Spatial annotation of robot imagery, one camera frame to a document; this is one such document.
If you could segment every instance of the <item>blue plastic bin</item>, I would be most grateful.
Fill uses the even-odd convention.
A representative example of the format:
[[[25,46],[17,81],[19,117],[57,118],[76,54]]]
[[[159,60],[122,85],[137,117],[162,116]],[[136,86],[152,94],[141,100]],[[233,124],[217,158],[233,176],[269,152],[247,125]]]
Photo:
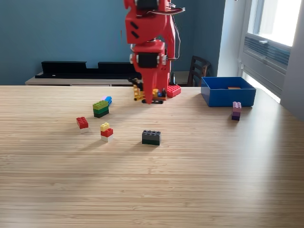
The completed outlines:
[[[202,77],[201,81],[201,94],[209,107],[232,107],[234,101],[240,102],[242,107],[251,107],[255,102],[256,91],[241,77]]]

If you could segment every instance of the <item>blue wall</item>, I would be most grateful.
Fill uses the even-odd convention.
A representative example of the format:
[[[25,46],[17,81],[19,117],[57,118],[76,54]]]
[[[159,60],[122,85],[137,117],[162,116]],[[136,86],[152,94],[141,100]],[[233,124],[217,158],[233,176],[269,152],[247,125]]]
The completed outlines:
[[[186,8],[175,16],[182,43],[173,70],[188,71],[193,54],[216,65],[225,0],[173,2]],[[126,13],[123,0],[0,0],[0,85],[23,85],[45,60],[128,61]]]
[[[225,0],[198,0],[193,54],[208,60],[211,76],[217,76]]]

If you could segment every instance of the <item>purple lego brick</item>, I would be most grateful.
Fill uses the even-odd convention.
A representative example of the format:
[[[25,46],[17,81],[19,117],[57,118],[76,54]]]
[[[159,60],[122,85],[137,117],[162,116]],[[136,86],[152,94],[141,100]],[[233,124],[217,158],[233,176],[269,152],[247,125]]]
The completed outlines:
[[[232,116],[238,116],[238,117],[240,117],[241,116],[241,113],[235,113],[235,112],[232,112],[232,114],[231,114]]]
[[[232,112],[233,113],[241,113],[242,104],[240,102],[233,102],[232,104]]]
[[[240,117],[239,116],[232,116],[231,119],[239,121]]]

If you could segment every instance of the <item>wooden chair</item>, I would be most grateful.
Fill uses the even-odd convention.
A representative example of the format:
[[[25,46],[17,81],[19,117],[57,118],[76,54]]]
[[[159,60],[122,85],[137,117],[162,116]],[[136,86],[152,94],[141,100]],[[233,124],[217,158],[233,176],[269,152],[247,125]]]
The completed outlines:
[[[198,56],[192,56],[191,67],[188,77],[188,87],[193,87],[193,80],[195,81],[195,87],[200,87],[201,77],[206,77],[208,68],[211,66],[210,62],[200,58]]]

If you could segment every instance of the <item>red robot arm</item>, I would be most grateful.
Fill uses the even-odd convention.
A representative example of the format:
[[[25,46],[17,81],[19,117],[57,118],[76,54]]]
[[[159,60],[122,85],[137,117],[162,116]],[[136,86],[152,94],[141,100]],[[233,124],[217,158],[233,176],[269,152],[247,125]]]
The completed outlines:
[[[185,9],[176,8],[171,0],[124,0],[124,5],[131,7],[125,20],[127,42],[133,52],[130,62],[142,74],[145,100],[151,104],[153,89],[167,91],[171,61],[175,60],[173,14]],[[165,43],[156,39],[160,35]]]

